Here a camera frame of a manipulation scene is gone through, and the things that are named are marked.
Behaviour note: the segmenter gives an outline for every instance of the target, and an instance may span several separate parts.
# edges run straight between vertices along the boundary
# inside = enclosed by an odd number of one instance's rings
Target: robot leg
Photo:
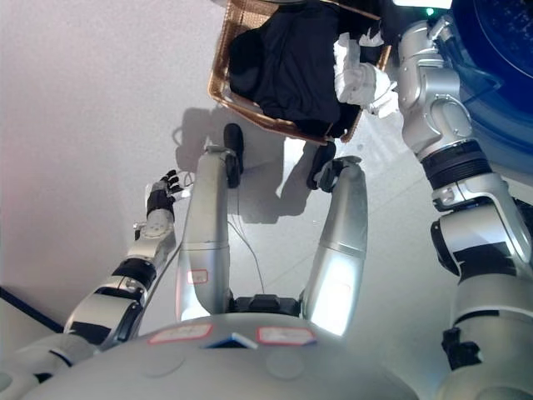
[[[198,161],[178,255],[178,321],[228,309],[227,162],[234,162],[235,156],[230,149],[210,146]]]
[[[355,312],[366,257],[368,210],[360,161],[338,158],[323,169],[319,186],[332,191],[331,204],[303,293],[303,317],[339,336]]]

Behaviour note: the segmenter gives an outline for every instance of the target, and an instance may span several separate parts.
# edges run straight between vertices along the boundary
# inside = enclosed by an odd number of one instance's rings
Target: white sticker
[[[196,325],[184,325],[181,327],[171,327],[156,333],[149,341],[149,344],[160,344],[179,342],[181,340],[202,339],[209,336],[213,329],[210,323],[200,323]]]
[[[257,341],[263,344],[302,346],[316,341],[315,335],[306,327],[260,327]]]
[[[187,282],[190,285],[200,285],[209,281],[206,269],[194,269],[187,273]]]

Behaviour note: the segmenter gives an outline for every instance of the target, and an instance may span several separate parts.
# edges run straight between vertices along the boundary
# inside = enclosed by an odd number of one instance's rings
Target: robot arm
[[[152,186],[147,221],[136,226],[136,240],[124,261],[72,312],[65,333],[85,338],[99,350],[137,334],[144,307],[176,246],[172,193],[181,190],[175,171]]]
[[[500,175],[471,136],[460,80],[441,55],[452,19],[419,22],[400,43],[403,138],[437,210],[439,261],[460,277],[442,347],[453,373],[439,398],[529,398],[533,363],[531,236]]]

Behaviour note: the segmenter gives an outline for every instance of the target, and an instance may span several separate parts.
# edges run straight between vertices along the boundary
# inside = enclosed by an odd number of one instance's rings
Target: white floor
[[[295,297],[303,287],[329,196],[305,188],[312,148],[261,132],[207,96],[224,16],[217,3],[2,2],[2,285],[59,322],[120,262],[143,218],[144,187],[176,163],[194,172],[230,121],[246,142],[230,219],[269,293]],[[370,207],[348,346],[430,398],[448,372],[441,331],[456,285],[431,245],[431,188],[401,141],[399,115],[365,116],[337,154],[363,159]],[[187,200],[176,205],[178,234],[186,210]],[[258,293],[252,253],[230,234],[232,290]],[[172,323],[174,272],[144,331]]]

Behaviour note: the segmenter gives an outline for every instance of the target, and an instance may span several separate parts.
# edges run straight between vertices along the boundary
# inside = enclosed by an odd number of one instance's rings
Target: metal arm segment
[[[403,138],[426,171],[434,205],[449,211],[431,236],[442,265],[460,276],[454,327],[442,343],[454,372],[438,398],[530,398],[531,235],[471,136],[459,78],[439,51],[452,38],[452,23],[419,22],[400,43]]]

